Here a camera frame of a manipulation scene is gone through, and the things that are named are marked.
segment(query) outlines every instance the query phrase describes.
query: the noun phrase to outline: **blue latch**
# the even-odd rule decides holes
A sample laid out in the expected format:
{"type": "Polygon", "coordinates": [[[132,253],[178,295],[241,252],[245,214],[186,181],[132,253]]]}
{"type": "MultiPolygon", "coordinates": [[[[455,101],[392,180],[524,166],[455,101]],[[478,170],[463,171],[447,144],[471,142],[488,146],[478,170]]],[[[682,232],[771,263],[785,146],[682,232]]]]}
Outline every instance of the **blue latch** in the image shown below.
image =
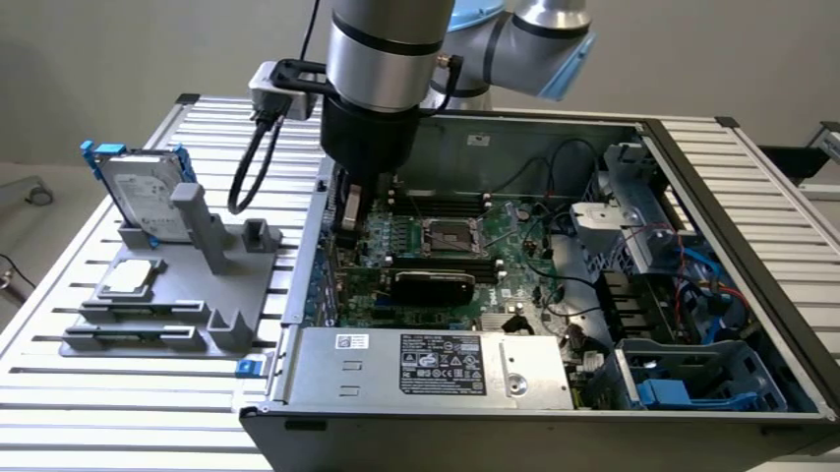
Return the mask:
{"type": "Polygon", "coordinates": [[[121,143],[101,143],[96,150],[96,154],[120,155],[126,151],[126,147],[121,143]]]}
{"type": "Polygon", "coordinates": [[[635,387],[642,405],[650,410],[743,411],[754,406],[758,398],[749,391],[731,398],[691,399],[685,383],[675,380],[647,379],[635,387]]]}
{"type": "Polygon", "coordinates": [[[233,377],[236,379],[259,379],[263,376],[263,361],[241,359],[236,363],[233,377]]]}
{"type": "Polygon", "coordinates": [[[102,180],[102,171],[96,163],[96,155],[92,151],[93,142],[90,140],[85,141],[78,146],[78,149],[81,150],[81,157],[84,157],[84,161],[88,163],[88,167],[90,167],[90,170],[93,171],[93,177],[96,177],[96,180],[102,180]]]}
{"type": "Polygon", "coordinates": [[[192,161],[189,159],[189,153],[186,152],[186,148],[177,144],[172,149],[172,154],[178,157],[178,163],[181,164],[181,175],[184,176],[184,182],[194,183],[197,179],[194,178],[194,171],[192,170],[192,161]]]}

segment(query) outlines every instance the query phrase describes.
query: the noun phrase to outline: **motherboard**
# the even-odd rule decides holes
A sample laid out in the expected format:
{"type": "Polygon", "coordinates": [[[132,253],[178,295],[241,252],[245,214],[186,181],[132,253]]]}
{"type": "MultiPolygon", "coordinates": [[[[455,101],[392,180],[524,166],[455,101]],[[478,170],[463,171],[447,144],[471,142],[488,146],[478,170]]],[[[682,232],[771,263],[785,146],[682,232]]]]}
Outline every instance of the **motherboard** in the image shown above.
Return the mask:
{"type": "Polygon", "coordinates": [[[480,330],[498,328],[482,325],[492,315],[532,320],[558,291],[531,269],[556,274],[547,208],[506,200],[447,210],[408,199],[375,203],[355,250],[340,253],[337,323],[480,330]]]}

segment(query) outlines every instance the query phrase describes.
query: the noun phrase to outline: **red cable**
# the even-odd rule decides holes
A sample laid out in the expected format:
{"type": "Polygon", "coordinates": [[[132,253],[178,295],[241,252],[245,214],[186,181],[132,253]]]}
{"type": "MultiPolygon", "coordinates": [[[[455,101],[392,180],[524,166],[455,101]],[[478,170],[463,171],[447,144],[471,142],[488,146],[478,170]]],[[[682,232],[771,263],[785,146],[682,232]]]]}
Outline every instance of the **red cable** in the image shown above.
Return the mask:
{"type": "Polygon", "coordinates": [[[743,297],[742,293],[739,293],[737,290],[733,290],[733,289],[725,288],[725,287],[718,287],[718,290],[722,291],[723,293],[727,293],[733,297],[737,297],[737,299],[743,304],[743,308],[749,309],[749,303],[746,302],[746,298],[743,297]]]}

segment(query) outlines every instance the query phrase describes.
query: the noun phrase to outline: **aluminum extrusion table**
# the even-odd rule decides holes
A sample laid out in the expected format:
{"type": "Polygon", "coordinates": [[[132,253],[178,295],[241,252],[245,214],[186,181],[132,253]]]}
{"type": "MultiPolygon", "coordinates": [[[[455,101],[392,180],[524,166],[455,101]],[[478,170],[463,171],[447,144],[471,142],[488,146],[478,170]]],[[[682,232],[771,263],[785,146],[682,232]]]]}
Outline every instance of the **aluminum extrusion table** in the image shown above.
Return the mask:
{"type": "MultiPolygon", "coordinates": [[[[279,339],[296,244],[324,159],[320,110],[308,122],[283,126],[263,189],[251,208],[232,216],[224,209],[227,189],[253,130],[251,103],[193,98],[180,100],[145,146],[181,143],[188,148],[207,204],[225,223],[259,217],[281,228],[283,248],[249,354],[260,359],[279,339]]],[[[737,128],[722,127],[713,118],[657,118],[840,359],[835,230],[737,128]]],[[[257,167],[255,162],[251,176],[257,167]]],[[[118,249],[117,225],[118,213],[104,200],[0,335],[0,470],[269,470],[232,413],[259,398],[267,382],[235,379],[235,361],[57,354],[61,332],[73,325],[74,310],[90,297],[118,249]]],[[[754,470],[838,469],[835,449],[817,458],[783,458],[754,470]]]]}

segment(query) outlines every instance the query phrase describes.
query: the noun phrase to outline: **blue cable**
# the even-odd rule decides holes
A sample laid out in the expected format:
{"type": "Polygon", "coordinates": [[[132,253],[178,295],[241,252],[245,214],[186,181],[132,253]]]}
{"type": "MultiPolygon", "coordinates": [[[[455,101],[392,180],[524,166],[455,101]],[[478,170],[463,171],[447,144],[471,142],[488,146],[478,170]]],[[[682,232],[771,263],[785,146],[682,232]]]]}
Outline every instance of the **blue cable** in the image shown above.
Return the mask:
{"type": "Polygon", "coordinates": [[[689,248],[682,249],[682,254],[685,254],[685,256],[689,256],[698,263],[705,264],[711,269],[711,272],[714,273],[715,278],[721,278],[721,272],[723,271],[723,269],[721,268],[721,265],[718,263],[713,263],[709,260],[709,258],[706,258],[702,254],[699,254],[693,249],[689,249],[689,248]]]}
{"type": "Polygon", "coordinates": [[[714,336],[721,330],[721,321],[723,317],[714,317],[711,319],[711,325],[709,326],[709,330],[706,331],[706,335],[703,336],[703,340],[701,344],[711,344],[714,342],[714,336]]]}

